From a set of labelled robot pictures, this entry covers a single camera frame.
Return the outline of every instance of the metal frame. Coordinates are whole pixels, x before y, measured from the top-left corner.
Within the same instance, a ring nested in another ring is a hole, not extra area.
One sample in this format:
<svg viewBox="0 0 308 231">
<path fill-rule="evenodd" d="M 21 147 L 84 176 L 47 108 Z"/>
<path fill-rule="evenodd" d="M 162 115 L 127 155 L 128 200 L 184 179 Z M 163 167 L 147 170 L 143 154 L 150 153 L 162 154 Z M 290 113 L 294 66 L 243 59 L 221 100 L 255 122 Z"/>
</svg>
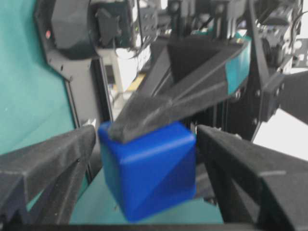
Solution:
<svg viewBox="0 0 308 231">
<path fill-rule="evenodd" d="M 76 128 L 89 119 L 95 119 L 98 129 L 101 123 L 113 120 L 103 61 L 73 61 L 57 50 L 51 29 L 51 15 L 55 2 L 56 0 L 38 0 L 34 13 L 46 62 L 64 78 Z M 102 167 L 100 156 L 97 140 L 87 171 L 89 182 Z"/>
</svg>

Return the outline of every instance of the cable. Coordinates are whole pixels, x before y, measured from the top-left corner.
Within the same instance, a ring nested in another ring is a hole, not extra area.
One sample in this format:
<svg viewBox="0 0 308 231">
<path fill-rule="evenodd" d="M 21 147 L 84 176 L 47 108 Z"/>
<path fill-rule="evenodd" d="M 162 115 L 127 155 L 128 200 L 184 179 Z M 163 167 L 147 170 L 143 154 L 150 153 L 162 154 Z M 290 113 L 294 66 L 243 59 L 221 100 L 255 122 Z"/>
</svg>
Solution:
<svg viewBox="0 0 308 231">
<path fill-rule="evenodd" d="M 300 22 L 301 17 L 306 13 L 308 13 L 308 11 L 305 11 L 305 12 L 302 12 L 301 14 L 299 14 L 296 17 L 295 21 L 293 22 L 293 25 L 291 27 L 291 42 L 290 42 L 289 47 L 292 47 L 294 45 L 294 42 L 296 40 L 295 29 L 297 28 L 297 26 L 298 26 L 297 24 Z"/>
<path fill-rule="evenodd" d="M 116 39 L 114 38 L 113 39 L 113 47 L 114 47 L 114 52 L 115 52 L 115 54 L 116 54 L 116 56 L 118 57 L 118 58 L 120 58 L 120 59 L 124 59 L 124 60 L 130 60 L 130 59 L 134 59 L 134 58 L 136 58 L 136 57 L 138 57 L 140 54 L 141 54 L 141 52 L 148 46 L 148 44 L 150 44 L 151 43 L 151 39 L 150 38 L 148 38 L 144 43 L 143 43 L 143 45 L 140 47 L 140 49 L 138 49 L 138 51 L 132 56 L 132 57 L 130 57 L 130 58 L 122 58 L 122 57 L 120 57 L 118 54 L 117 54 L 117 52 L 116 52 Z"/>
</svg>

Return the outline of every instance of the green fabric background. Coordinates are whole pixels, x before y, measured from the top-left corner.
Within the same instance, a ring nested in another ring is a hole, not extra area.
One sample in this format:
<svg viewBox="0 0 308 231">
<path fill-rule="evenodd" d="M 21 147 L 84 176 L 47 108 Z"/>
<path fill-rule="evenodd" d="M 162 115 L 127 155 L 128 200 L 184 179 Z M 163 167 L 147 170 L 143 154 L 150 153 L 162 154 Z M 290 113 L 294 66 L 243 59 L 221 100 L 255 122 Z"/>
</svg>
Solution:
<svg viewBox="0 0 308 231">
<path fill-rule="evenodd" d="M 0 154 L 74 129 L 63 79 L 45 64 L 35 0 L 0 7 Z"/>
</svg>

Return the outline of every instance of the table surface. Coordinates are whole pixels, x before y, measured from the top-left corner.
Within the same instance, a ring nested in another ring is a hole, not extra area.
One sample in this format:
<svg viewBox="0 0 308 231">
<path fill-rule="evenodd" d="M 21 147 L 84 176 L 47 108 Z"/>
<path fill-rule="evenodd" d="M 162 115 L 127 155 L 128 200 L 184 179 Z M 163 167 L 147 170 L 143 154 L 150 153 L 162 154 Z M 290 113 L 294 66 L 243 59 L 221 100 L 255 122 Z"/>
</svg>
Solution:
<svg viewBox="0 0 308 231">
<path fill-rule="evenodd" d="M 203 199 L 194 199 L 139 222 L 140 224 L 221 224 L 218 207 Z M 101 170 L 81 196 L 71 217 L 71 224 L 128 224 L 113 199 Z"/>
</svg>

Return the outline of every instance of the screw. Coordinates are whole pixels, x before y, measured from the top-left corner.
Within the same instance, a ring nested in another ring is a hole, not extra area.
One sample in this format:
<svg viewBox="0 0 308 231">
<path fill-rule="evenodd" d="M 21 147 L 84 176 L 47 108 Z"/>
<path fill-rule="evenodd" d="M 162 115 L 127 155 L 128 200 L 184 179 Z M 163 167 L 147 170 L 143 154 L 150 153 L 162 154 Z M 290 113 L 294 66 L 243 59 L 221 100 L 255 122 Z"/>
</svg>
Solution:
<svg viewBox="0 0 308 231">
<path fill-rule="evenodd" d="M 238 100 L 238 99 L 240 99 L 240 97 L 241 97 L 241 91 L 238 90 L 238 91 L 235 93 L 235 98 Z"/>
<path fill-rule="evenodd" d="M 254 118 L 253 121 L 252 121 L 253 125 L 257 125 L 258 124 L 258 119 L 257 118 Z"/>
<path fill-rule="evenodd" d="M 177 12 L 179 8 L 180 8 L 180 4 L 178 2 L 174 2 L 170 6 L 170 10 L 173 13 Z"/>
<path fill-rule="evenodd" d="M 220 4 L 216 7 L 216 13 L 223 13 L 223 11 L 225 10 L 225 6 L 223 4 Z"/>
<path fill-rule="evenodd" d="M 260 90 L 257 90 L 257 91 L 256 91 L 256 96 L 257 96 L 257 97 L 260 97 L 260 96 L 261 96 L 261 91 L 260 91 Z"/>
<path fill-rule="evenodd" d="M 279 93 L 280 93 L 280 89 L 278 88 L 278 89 L 276 90 L 276 92 L 275 92 L 275 95 L 276 95 L 276 96 L 279 96 Z"/>
<path fill-rule="evenodd" d="M 50 37 L 51 37 L 51 31 L 50 30 L 46 31 L 45 37 L 46 37 L 46 39 L 50 39 Z"/>
</svg>

